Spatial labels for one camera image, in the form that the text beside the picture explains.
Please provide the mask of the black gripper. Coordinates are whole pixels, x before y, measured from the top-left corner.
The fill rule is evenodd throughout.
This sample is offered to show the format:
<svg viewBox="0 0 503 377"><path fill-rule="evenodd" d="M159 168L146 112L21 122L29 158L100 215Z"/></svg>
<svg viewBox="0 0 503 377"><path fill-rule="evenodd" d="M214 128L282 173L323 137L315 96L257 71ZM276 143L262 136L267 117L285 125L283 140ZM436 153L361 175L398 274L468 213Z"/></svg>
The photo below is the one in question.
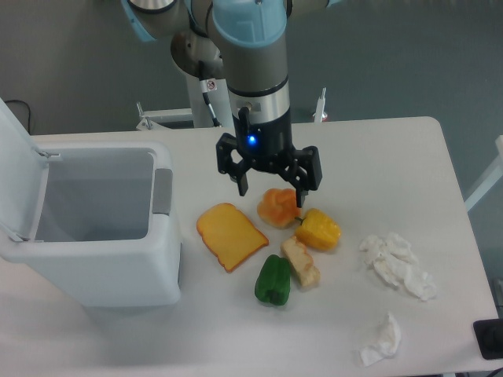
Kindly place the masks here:
<svg viewBox="0 0 503 377"><path fill-rule="evenodd" d="M229 175L240 196L248 190L249 169L278 174L295 189L296 206L302 207L305 196L321 183L321 160L315 146L294 148L290 111L273 121L253 123L250 109L244 106L238 111L235 131L236 137L224 133L217 141L219 173ZM233 161L233 151L242 157L239 163Z"/></svg>

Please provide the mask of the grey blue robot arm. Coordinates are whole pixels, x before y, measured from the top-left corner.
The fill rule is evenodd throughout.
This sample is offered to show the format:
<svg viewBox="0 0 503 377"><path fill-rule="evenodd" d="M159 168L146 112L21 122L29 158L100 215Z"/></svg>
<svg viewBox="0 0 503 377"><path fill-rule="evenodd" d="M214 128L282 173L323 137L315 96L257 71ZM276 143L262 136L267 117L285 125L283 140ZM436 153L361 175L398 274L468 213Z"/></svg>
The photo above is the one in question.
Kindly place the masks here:
<svg viewBox="0 0 503 377"><path fill-rule="evenodd" d="M171 37L171 54L187 74L226 83L234 133L216 145L218 170L244 195L246 174L276 174L296 191L296 203L318 189L319 152L296 149L288 89L289 20L329 1L125 1L130 25L142 41Z"/></svg>

